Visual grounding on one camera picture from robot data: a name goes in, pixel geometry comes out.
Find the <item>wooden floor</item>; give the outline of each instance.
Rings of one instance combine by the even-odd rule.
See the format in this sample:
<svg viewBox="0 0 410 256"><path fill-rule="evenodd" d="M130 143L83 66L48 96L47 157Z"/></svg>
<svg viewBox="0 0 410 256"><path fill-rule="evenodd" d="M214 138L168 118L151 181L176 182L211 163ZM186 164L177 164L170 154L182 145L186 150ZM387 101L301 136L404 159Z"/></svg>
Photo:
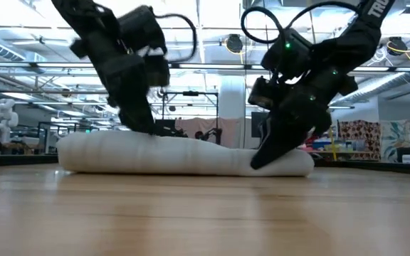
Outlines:
<svg viewBox="0 0 410 256"><path fill-rule="evenodd" d="M0 168L0 255L410 256L410 175L106 176Z"/></svg>

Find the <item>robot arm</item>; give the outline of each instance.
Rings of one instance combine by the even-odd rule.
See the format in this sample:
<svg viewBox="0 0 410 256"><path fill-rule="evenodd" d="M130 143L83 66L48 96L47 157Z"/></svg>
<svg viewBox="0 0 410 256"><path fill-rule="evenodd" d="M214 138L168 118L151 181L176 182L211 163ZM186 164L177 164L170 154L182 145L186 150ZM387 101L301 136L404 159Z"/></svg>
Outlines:
<svg viewBox="0 0 410 256"><path fill-rule="evenodd" d="M327 112L330 101L338 93L347 95L358 89L354 78L347 73L375 54L381 38L382 21L394 2L367 0L362 1L358 8L336 1L322 2L300 12L286 28L282 28L266 9L248 9L243 13L242 29L249 38L261 43L274 43L261 63L266 70L273 72L273 76L270 80L257 79L248 100L250 104L270 110L261 124L264 136L251 162L254 169L301 145L309 131L314 130L313 135L327 131L332 124ZM291 28L295 19L311 9L330 4L357 13L340 37L312 45ZM280 31L277 40L262 41L247 33L243 20L252 11L262 11L274 17ZM295 77L301 78L294 85L285 83Z"/></svg>
<svg viewBox="0 0 410 256"><path fill-rule="evenodd" d="M151 107L147 100L150 87L169 85L169 61L162 29L156 18L177 16L192 29L196 53L197 34L194 24L185 16L155 16L153 9L139 6L116 18L112 10L93 0L52 0L64 20L80 36L70 49L79 57L89 57L102 84L109 93L108 103L119 107L121 123L132 131L156 134ZM140 50L148 48L142 56ZM148 55L161 49L162 55Z"/></svg>

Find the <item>white pillar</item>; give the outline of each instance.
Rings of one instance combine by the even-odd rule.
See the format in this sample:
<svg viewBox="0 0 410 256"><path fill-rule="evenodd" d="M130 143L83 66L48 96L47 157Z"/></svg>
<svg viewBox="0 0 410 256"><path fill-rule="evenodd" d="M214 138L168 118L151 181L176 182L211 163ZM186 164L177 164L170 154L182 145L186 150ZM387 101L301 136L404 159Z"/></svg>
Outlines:
<svg viewBox="0 0 410 256"><path fill-rule="evenodd" d="M243 76L225 75L221 77L219 89L218 116L226 119L245 117L245 80Z"/></svg>

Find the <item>floral pattern fabric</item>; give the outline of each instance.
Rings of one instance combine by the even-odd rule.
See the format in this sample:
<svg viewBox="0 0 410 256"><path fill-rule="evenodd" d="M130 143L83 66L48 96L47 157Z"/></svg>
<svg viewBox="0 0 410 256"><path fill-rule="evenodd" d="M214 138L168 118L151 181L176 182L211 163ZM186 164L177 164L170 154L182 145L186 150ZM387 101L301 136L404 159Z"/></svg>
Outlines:
<svg viewBox="0 0 410 256"><path fill-rule="evenodd" d="M410 148L410 120L381 122L381 161L396 163L396 149Z"/></svg>
<svg viewBox="0 0 410 256"><path fill-rule="evenodd" d="M372 160L381 159L381 125L378 122L367 122L357 120L352 122L340 122L340 139L363 140L365 151L369 154L353 154L351 160Z"/></svg>

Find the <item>humanoid robot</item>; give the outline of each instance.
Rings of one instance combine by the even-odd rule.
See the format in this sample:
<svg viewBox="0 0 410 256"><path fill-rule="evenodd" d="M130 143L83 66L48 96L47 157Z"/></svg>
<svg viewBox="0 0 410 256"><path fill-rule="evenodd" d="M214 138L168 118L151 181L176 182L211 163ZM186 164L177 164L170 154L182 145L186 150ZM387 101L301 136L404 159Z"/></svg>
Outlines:
<svg viewBox="0 0 410 256"><path fill-rule="evenodd" d="M14 100L0 100L0 142L2 144L11 141L11 128L19 125L19 115L12 110L14 105Z"/></svg>

